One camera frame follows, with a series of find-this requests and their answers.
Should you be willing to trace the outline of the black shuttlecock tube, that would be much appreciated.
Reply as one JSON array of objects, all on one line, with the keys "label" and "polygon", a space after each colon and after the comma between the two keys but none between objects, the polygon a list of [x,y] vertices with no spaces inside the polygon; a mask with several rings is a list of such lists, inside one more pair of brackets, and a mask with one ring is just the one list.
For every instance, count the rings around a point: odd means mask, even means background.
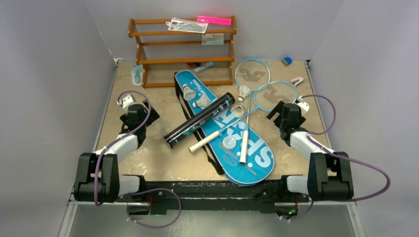
[{"label": "black shuttlecock tube", "polygon": [[228,109],[232,104],[235,103],[234,96],[227,92],[220,98],[216,99],[205,109],[201,110],[198,114],[189,118],[182,125],[177,127],[174,131],[170,132],[164,139],[166,143],[173,148],[184,138],[194,133],[198,128],[203,126],[204,123],[215,117],[220,112]]}]

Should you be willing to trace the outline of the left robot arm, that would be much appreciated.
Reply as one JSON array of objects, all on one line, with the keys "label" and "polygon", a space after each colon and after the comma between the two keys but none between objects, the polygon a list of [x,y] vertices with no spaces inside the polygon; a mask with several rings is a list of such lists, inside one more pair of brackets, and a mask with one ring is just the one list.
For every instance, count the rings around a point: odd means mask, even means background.
[{"label": "left robot arm", "polygon": [[128,106],[120,119],[121,132],[115,141],[94,153],[83,153],[78,160],[73,197],[77,201],[98,205],[113,203],[128,194],[135,202],[147,197],[147,188],[141,185],[141,175],[120,175],[118,164],[136,151],[146,139],[146,128],[159,118],[147,102]]}]

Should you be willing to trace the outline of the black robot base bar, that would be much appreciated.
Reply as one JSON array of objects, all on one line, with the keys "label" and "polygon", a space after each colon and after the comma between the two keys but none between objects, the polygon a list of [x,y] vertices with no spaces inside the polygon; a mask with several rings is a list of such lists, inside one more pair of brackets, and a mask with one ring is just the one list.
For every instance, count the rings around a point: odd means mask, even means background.
[{"label": "black robot base bar", "polygon": [[129,204],[144,203],[152,215],[168,210],[258,211],[287,215],[299,203],[308,204],[307,195],[286,190],[283,180],[264,180],[252,186],[230,181],[145,181],[140,195],[125,195]]}]

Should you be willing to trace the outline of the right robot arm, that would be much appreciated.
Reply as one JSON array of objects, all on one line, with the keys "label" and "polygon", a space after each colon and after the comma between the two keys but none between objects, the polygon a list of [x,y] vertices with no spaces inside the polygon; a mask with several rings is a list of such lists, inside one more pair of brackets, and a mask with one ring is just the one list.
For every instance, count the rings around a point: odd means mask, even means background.
[{"label": "right robot arm", "polygon": [[281,177],[282,184],[277,188],[279,198],[289,201],[299,193],[310,196],[314,201],[352,199],[354,191],[349,161],[338,158],[347,154],[315,145],[315,139],[301,127],[305,118],[299,105],[280,101],[267,118],[271,119],[275,114],[278,116],[273,122],[279,128],[281,139],[309,161],[306,176]]}]

